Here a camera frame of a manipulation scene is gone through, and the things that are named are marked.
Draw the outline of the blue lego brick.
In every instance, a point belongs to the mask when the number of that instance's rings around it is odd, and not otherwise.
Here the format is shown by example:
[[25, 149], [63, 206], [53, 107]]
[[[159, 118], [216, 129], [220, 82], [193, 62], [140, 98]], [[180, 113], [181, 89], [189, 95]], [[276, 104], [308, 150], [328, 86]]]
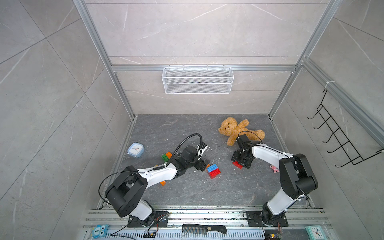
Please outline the blue lego brick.
[[215, 171], [216, 169], [218, 169], [218, 166], [216, 164], [213, 164], [213, 165], [208, 165], [207, 166], [207, 171], [210, 173], [212, 171]]

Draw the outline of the red small lego brick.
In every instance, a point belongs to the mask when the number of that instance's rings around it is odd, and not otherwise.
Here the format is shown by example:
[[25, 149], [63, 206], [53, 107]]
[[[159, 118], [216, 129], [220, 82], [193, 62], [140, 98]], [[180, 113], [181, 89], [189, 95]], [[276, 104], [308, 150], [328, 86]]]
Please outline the red small lego brick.
[[209, 172], [209, 176], [211, 179], [214, 179], [217, 175], [219, 175], [221, 171], [219, 169], [215, 169]]

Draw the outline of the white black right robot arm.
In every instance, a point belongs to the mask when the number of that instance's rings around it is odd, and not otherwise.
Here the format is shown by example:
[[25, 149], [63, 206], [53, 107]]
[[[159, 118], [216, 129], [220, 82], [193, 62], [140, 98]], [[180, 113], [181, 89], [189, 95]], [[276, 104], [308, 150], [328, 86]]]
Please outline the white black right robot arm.
[[238, 136], [236, 142], [240, 149], [234, 152], [233, 162], [249, 169], [254, 159], [260, 159], [279, 170], [281, 189], [263, 205], [261, 216], [265, 223], [271, 224], [297, 200], [318, 188], [318, 181], [305, 155], [292, 155], [261, 142], [253, 143], [246, 135]]

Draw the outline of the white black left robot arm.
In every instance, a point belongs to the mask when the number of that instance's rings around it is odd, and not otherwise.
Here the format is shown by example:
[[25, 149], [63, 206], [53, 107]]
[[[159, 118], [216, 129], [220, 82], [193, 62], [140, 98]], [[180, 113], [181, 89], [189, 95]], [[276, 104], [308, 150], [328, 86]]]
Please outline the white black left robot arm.
[[148, 220], [153, 217], [155, 210], [147, 201], [142, 200], [145, 190], [160, 182], [176, 179], [192, 167], [203, 172], [209, 163], [201, 159], [207, 148], [205, 143], [197, 148], [187, 146], [181, 153], [173, 155], [170, 163], [157, 167], [126, 167], [105, 192], [109, 204], [121, 218], [131, 215], [141, 221]]

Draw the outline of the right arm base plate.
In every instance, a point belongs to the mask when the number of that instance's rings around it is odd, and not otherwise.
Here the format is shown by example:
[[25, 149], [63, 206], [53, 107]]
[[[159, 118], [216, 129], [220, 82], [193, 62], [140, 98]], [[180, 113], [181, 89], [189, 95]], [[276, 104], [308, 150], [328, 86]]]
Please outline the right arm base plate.
[[288, 227], [285, 213], [280, 215], [270, 214], [268, 211], [246, 211], [244, 218], [249, 227]]

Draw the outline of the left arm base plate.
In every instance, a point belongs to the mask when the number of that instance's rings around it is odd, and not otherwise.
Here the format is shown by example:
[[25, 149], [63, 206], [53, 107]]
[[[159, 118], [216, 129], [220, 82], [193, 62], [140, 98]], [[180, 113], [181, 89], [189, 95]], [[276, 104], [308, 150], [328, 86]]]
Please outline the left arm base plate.
[[159, 211], [151, 214], [147, 219], [140, 220], [137, 217], [131, 216], [129, 220], [128, 227], [129, 228], [152, 228], [158, 226], [159, 228], [165, 228], [168, 226], [168, 219], [170, 213], [167, 211]]

